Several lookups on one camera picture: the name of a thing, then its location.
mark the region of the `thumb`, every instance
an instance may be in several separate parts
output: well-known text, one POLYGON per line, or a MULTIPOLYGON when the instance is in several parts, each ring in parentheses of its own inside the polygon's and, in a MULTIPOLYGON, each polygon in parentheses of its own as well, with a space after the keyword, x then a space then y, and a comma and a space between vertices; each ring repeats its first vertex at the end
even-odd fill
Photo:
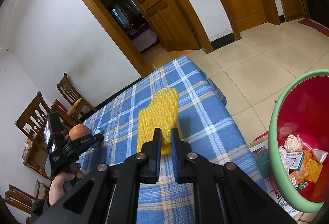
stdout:
POLYGON ((57 187, 63 187, 65 181, 71 181, 74 177, 74 174, 62 171, 54 178, 52 185, 55 184, 57 187))

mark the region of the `black sleeve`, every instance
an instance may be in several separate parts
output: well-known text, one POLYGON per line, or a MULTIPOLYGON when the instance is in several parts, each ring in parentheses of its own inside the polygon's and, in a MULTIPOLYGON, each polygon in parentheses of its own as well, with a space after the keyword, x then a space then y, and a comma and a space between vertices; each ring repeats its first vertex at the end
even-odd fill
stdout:
POLYGON ((48 198, 46 200, 38 199, 32 203, 32 214, 30 216, 30 224, 41 216, 50 207, 48 198))

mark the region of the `silver bolt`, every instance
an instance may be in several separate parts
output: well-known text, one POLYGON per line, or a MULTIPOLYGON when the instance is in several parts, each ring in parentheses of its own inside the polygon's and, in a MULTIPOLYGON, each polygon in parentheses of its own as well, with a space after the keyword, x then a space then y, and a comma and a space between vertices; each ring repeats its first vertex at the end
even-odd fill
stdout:
POLYGON ((139 159, 139 160, 144 159, 145 157, 146 157, 146 154, 144 154, 144 153, 136 154, 136 158, 139 159))
POLYGON ((234 164, 234 163, 232 163, 232 162, 228 162, 228 163, 226 164, 226 168, 227 168, 228 170, 234 170, 234 169, 236 169, 236 164, 234 164))
POLYGON ((106 164, 99 164, 98 166, 97 166, 97 170, 98 171, 105 171, 105 170, 107 170, 107 165, 106 164))
POLYGON ((189 159, 196 159, 198 157, 198 155, 196 153, 190 152, 187 154, 187 157, 189 159))

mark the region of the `trash bin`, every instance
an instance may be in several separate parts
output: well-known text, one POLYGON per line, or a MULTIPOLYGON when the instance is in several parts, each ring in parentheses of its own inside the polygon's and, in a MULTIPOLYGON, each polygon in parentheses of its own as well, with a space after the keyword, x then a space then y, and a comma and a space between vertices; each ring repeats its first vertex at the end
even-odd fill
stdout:
POLYGON ((316 147, 329 152, 329 70, 307 72, 285 88, 272 113, 268 140, 272 176, 284 199, 298 211, 319 211, 329 197, 329 157, 317 182, 297 191, 278 149, 289 134, 299 134, 303 149, 316 147))

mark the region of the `blue plaid tablecloth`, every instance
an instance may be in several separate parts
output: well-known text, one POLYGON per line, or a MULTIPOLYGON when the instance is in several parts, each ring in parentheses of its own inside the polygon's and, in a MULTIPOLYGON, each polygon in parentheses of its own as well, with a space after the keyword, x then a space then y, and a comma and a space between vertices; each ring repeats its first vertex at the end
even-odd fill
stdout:
MULTIPOLYGON (((226 98, 188 57, 181 56, 124 91, 88 118, 93 132, 103 130, 104 140, 79 159, 88 173, 99 163, 114 165, 136 153, 138 112, 164 87, 179 93, 179 133, 192 151, 217 164, 236 163, 262 189, 265 183, 235 122, 225 108, 226 98)), ((137 223, 194 223, 192 184, 175 182, 171 154, 161 156, 156 185, 141 184, 137 223)))

